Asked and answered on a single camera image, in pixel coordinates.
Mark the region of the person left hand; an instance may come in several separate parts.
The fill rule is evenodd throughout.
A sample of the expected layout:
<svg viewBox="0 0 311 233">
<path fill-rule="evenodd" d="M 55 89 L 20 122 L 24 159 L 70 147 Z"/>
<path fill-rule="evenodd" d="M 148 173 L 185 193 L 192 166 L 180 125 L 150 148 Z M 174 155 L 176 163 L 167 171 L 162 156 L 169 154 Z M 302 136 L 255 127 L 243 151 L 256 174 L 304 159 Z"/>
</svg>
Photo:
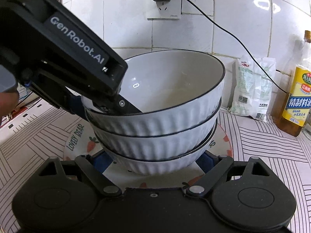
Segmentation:
<svg viewBox="0 0 311 233">
<path fill-rule="evenodd" d="M 15 76 L 1 65 L 0 72 L 0 117 L 9 114 L 18 104 L 19 93 L 17 91 Z"/>
</svg>

